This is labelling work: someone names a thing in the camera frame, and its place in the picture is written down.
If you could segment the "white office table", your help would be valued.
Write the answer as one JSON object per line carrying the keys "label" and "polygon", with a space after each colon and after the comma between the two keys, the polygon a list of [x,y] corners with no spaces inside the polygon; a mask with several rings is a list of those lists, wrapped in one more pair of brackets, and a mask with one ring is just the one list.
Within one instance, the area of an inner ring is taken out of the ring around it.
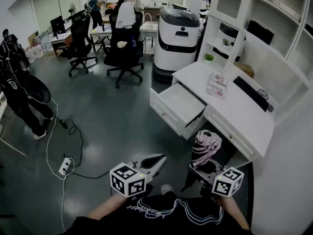
{"label": "white office table", "polygon": [[89,37],[94,52],[100,49],[104,50],[110,47],[110,40],[112,37],[112,30],[110,25],[98,26],[93,30],[89,31]]}
{"label": "white office table", "polygon": [[72,42],[72,34],[70,32],[58,34],[51,40],[52,48],[55,55],[58,55],[58,50],[67,49]]}

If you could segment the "black office chair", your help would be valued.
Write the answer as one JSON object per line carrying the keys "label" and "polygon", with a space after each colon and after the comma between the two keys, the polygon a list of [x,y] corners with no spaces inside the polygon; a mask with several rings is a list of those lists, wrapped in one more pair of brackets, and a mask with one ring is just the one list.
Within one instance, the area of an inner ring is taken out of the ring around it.
{"label": "black office chair", "polygon": [[[130,29],[116,28],[116,15],[110,15],[110,25],[112,30],[112,37],[110,40],[110,47],[106,51],[104,64],[111,66],[111,69],[107,69],[107,75],[110,75],[111,71],[120,71],[120,74],[115,82],[115,87],[119,88],[119,81],[124,73],[129,72],[139,78],[142,82],[143,78],[137,74],[133,68],[140,66],[144,68],[144,64],[139,61],[141,57],[141,46],[138,42],[140,35],[140,27],[142,25],[143,14],[141,12],[135,12],[135,24]],[[137,49],[132,48],[131,36],[134,36],[136,40]],[[125,48],[118,48],[117,43],[119,41],[126,41],[127,46]]]}
{"label": "black office chair", "polygon": [[70,27],[72,42],[70,45],[60,54],[61,57],[75,60],[70,61],[71,69],[68,72],[68,76],[72,76],[72,71],[81,64],[85,68],[85,73],[88,74],[89,69],[86,66],[88,60],[94,59],[98,62],[96,56],[88,56],[92,49],[91,39],[89,37],[89,24],[90,15],[87,15],[84,19],[78,20]]}

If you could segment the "person's black printed shirt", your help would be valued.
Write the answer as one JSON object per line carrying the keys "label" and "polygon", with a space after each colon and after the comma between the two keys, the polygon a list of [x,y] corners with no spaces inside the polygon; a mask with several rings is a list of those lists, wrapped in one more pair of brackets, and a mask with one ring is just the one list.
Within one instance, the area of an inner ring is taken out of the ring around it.
{"label": "person's black printed shirt", "polygon": [[209,198],[128,200],[100,219],[80,216],[61,235],[252,235]]}

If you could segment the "black box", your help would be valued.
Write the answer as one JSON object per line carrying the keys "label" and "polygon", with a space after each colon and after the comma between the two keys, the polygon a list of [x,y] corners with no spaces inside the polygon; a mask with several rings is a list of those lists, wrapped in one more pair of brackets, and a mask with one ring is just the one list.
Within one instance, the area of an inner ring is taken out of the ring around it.
{"label": "black box", "polygon": [[262,40],[267,45],[271,44],[274,37],[274,34],[270,30],[264,28],[258,22],[253,20],[249,21],[247,31]]}

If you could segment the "person's grey shoe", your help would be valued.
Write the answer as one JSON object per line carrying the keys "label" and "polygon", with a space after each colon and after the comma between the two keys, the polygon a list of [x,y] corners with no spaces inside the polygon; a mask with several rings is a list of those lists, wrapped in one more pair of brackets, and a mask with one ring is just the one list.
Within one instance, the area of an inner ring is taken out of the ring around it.
{"label": "person's grey shoe", "polygon": [[162,195],[174,194],[174,189],[170,184],[162,185],[160,190]]}

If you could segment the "person's right forearm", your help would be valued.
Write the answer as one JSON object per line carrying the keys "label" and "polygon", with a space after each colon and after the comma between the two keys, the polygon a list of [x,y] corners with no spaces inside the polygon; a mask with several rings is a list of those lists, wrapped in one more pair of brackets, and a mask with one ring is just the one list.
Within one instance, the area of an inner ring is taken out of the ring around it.
{"label": "person's right forearm", "polygon": [[237,221],[237,223],[244,230],[248,230],[248,231],[250,230],[249,225],[244,215],[240,211],[233,197],[224,197],[224,196],[217,195],[215,197],[215,200],[227,213],[229,213]]}

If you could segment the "black round dish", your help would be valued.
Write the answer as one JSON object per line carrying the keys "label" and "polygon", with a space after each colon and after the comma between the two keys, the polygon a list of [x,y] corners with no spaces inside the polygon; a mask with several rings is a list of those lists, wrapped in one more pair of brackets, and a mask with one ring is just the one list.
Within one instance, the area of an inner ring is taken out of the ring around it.
{"label": "black round dish", "polygon": [[40,104],[48,104],[51,101],[51,93],[47,86],[34,75],[29,75],[24,85],[28,97]]}

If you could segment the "white and red bags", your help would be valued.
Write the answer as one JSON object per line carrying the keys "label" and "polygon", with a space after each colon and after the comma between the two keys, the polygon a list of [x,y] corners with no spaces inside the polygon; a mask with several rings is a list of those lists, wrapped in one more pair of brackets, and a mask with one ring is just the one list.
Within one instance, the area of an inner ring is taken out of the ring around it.
{"label": "white and red bags", "polygon": [[36,44],[33,47],[28,47],[25,51],[25,55],[29,63],[33,63],[35,59],[43,57],[45,50],[41,44]]}

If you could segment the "person's left forearm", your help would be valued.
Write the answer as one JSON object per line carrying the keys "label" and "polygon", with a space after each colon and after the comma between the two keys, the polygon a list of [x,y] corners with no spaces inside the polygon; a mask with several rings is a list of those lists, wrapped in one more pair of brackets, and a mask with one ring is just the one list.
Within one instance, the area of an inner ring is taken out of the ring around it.
{"label": "person's left forearm", "polygon": [[100,206],[89,212],[87,214],[87,217],[95,220],[100,220],[104,216],[109,215],[110,213],[123,206],[127,202],[127,200],[128,198],[119,193],[116,193],[108,200],[103,202]]}

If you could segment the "white desk with hutch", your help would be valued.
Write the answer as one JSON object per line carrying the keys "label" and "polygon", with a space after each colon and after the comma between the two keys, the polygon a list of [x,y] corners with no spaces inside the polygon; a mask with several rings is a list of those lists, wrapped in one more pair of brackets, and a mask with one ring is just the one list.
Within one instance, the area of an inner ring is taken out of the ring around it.
{"label": "white desk with hutch", "polygon": [[[247,31],[250,20],[274,34],[270,45]],[[230,52],[217,38],[221,23],[238,31]],[[253,78],[234,65],[243,44],[239,62],[252,67]],[[213,52],[214,47],[228,59]],[[213,63],[203,61],[206,53],[214,56]],[[211,72],[228,79],[224,100],[205,92]],[[233,83],[237,76],[274,107],[272,113]],[[313,0],[211,0],[198,59],[175,72],[173,83],[204,102],[204,119],[247,160],[263,157],[274,129],[313,89]]]}

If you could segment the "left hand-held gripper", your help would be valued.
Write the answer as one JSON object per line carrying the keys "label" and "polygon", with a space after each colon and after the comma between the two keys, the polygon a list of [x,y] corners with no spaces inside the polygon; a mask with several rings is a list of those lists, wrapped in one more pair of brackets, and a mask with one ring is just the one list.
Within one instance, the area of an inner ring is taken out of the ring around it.
{"label": "left hand-held gripper", "polygon": [[152,181],[163,169],[167,156],[152,154],[137,159],[137,169],[133,162],[120,163],[110,170],[110,183],[113,190],[126,198],[142,194],[146,191],[147,184]]}

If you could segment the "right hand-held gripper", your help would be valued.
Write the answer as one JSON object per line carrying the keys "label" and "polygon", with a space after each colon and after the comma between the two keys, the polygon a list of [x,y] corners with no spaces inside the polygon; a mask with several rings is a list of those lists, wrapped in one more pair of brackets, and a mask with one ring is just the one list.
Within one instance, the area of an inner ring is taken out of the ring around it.
{"label": "right hand-held gripper", "polygon": [[[188,165],[188,170],[198,178],[212,179],[212,173],[206,173],[199,169],[194,169],[191,164]],[[241,187],[241,183],[244,178],[244,173],[234,167],[224,171],[224,166],[215,165],[213,169],[215,174],[212,185],[207,186],[208,191],[212,194],[231,197]]]}

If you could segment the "white power strip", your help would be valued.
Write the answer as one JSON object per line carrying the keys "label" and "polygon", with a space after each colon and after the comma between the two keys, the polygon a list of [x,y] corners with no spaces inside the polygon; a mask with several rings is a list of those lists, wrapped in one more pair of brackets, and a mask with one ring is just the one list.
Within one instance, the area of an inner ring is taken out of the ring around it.
{"label": "white power strip", "polygon": [[71,165],[71,159],[68,157],[65,157],[59,168],[59,173],[62,176],[65,176],[70,165]]}

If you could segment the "pink and black umbrella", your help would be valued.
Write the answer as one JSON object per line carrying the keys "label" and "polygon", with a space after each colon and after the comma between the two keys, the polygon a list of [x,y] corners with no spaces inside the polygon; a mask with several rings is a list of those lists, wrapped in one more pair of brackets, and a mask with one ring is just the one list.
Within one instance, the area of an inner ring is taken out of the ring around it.
{"label": "pink and black umbrella", "polygon": [[188,165],[192,165],[194,169],[199,169],[206,173],[212,173],[212,179],[198,178],[191,172],[187,173],[185,185],[181,189],[181,192],[190,188],[195,181],[204,183],[205,185],[213,183],[216,174],[213,172],[215,165],[220,165],[213,156],[217,153],[222,145],[222,139],[216,134],[208,130],[200,130],[195,139],[195,143],[192,147],[191,162]]}

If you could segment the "white drawer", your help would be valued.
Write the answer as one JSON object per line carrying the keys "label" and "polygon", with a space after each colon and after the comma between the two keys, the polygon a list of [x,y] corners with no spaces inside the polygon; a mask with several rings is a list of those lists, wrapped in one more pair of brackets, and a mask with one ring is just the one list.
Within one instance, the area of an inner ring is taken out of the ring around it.
{"label": "white drawer", "polygon": [[205,104],[180,83],[159,94],[151,88],[150,106],[176,134],[186,140],[206,122],[202,115],[206,108]]}

